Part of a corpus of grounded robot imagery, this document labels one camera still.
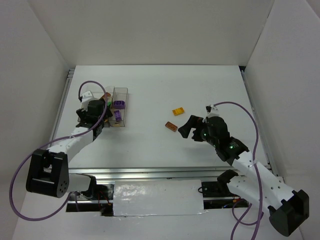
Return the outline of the brown orange lego brick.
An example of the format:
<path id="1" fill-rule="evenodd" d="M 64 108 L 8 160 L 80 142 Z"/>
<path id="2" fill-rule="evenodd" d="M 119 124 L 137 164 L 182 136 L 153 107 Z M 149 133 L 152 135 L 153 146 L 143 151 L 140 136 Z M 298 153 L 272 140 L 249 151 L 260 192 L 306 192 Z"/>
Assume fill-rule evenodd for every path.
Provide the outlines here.
<path id="1" fill-rule="evenodd" d="M 169 121 L 165 124 L 165 127 L 170 129 L 173 132 L 176 132 L 178 129 L 178 127 L 176 125 L 174 125 L 173 123 L 171 123 Z"/>

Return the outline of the purple lego brick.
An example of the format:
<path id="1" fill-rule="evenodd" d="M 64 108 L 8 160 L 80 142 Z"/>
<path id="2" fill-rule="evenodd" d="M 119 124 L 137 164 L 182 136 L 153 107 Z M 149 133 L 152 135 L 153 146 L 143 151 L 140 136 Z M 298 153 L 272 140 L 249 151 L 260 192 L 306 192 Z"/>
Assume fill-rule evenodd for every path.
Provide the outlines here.
<path id="1" fill-rule="evenodd" d="M 114 112 L 114 117 L 116 122 L 121 122 L 122 121 L 122 115 L 120 110 L 115 110 Z"/>

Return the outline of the purple round lego piece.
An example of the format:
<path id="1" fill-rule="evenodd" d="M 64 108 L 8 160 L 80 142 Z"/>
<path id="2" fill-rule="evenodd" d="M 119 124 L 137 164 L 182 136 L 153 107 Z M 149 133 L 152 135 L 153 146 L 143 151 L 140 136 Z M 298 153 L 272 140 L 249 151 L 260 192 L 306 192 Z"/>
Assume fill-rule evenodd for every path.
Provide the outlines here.
<path id="1" fill-rule="evenodd" d="M 115 100 L 113 102 L 113 108 L 116 110 L 124 110 L 126 108 L 126 102 L 123 100 Z"/>

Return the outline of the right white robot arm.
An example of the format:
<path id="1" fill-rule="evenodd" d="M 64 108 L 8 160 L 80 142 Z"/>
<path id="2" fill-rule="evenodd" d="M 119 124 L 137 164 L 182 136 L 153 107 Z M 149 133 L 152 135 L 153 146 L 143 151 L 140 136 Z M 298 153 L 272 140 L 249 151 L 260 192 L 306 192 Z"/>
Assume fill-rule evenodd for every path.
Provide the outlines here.
<path id="1" fill-rule="evenodd" d="M 223 162 L 237 169 L 240 175 L 231 171 L 221 175 L 228 190 L 262 208 L 262 212 L 269 215 L 273 228 L 281 235 L 290 236 L 309 217 L 308 194 L 302 189 L 294 190 L 263 164 L 254 161 L 252 152 L 230 135 L 221 117 L 191 115 L 178 132 L 185 139 L 193 133 L 194 141 L 207 142 Z"/>

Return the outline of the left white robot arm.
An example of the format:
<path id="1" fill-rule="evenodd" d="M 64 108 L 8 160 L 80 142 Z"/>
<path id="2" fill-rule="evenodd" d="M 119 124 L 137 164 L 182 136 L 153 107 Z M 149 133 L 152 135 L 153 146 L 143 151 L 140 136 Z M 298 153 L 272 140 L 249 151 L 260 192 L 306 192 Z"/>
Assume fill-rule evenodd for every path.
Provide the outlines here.
<path id="1" fill-rule="evenodd" d="M 112 116 L 104 99 L 89 100 L 86 108 L 76 111 L 80 122 L 70 136 L 47 149 L 36 149 L 26 179 L 30 193 L 61 198 L 70 185 L 69 162 L 102 132 L 105 120 Z"/>

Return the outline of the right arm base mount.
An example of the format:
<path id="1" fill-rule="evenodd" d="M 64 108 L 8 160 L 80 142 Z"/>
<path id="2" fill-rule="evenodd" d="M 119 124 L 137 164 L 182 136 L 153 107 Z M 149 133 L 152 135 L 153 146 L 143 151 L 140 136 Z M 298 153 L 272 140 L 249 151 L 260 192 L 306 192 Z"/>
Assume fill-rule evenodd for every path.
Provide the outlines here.
<path id="1" fill-rule="evenodd" d="M 238 176 L 234 170 L 227 170 L 218 176 L 216 181 L 202 182 L 197 191 L 202 194 L 204 209 L 231 209 L 235 204 L 236 208 L 247 208 L 249 203 L 231 193 L 227 186 L 233 177 Z"/>

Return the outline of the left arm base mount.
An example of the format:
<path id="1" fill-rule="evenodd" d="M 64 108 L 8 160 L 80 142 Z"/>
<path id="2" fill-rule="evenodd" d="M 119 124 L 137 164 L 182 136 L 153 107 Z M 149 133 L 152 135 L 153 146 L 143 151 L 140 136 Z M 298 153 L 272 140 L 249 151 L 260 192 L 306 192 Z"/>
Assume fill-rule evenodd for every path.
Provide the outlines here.
<path id="1" fill-rule="evenodd" d="M 66 205 L 66 212 L 94 212 L 100 216 L 112 217 L 114 215 L 114 190 L 114 184 L 98 184 L 96 178 L 92 177 L 88 190 L 77 191 L 70 197 Z"/>

